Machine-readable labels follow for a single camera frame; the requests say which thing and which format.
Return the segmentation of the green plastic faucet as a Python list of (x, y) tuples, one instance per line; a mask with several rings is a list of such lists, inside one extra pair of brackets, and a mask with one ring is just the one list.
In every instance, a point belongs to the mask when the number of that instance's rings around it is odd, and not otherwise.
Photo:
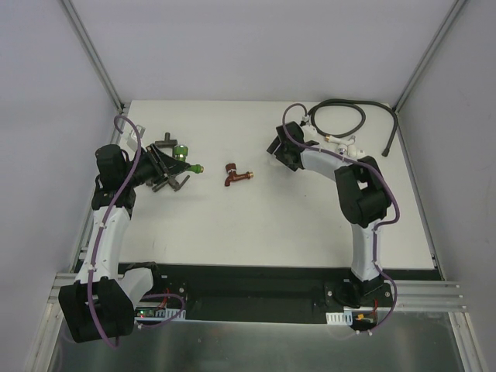
[[(186, 163), (188, 157), (188, 147), (183, 144), (178, 144), (173, 148), (172, 154), (175, 160)], [(190, 164), (187, 167), (187, 171), (195, 174), (201, 174), (204, 172), (204, 167), (201, 164)]]

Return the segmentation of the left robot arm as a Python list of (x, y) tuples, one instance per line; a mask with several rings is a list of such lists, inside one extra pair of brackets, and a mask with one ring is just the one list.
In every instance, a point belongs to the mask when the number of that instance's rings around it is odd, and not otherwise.
[(133, 216), (135, 189), (151, 183), (161, 187), (191, 169), (151, 144), (140, 147), (133, 159), (116, 144), (95, 152), (98, 176), (91, 201), (93, 228), (87, 256), (73, 284), (60, 288), (58, 301), (76, 343), (128, 336), (134, 328), (136, 307), (143, 299), (170, 298), (185, 313), (184, 296), (168, 292), (154, 262), (132, 263), (119, 275), (119, 256)]

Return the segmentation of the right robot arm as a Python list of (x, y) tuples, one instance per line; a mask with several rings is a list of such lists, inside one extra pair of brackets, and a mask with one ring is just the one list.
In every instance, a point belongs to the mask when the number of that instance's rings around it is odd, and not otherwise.
[(313, 171), (336, 183), (339, 207), (352, 227), (353, 259), (350, 278), (333, 291), (336, 302), (359, 308), (373, 301), (384, 283), (379, 264), (379, 229), (390, 206), (395, 208), (391, 224), (399, 220), (398, 203), (385, 183), (376, 160), (352, 160), (317, 143), (304, 141), (296, 122), (280, 125), (267, 152), (292, 171)]

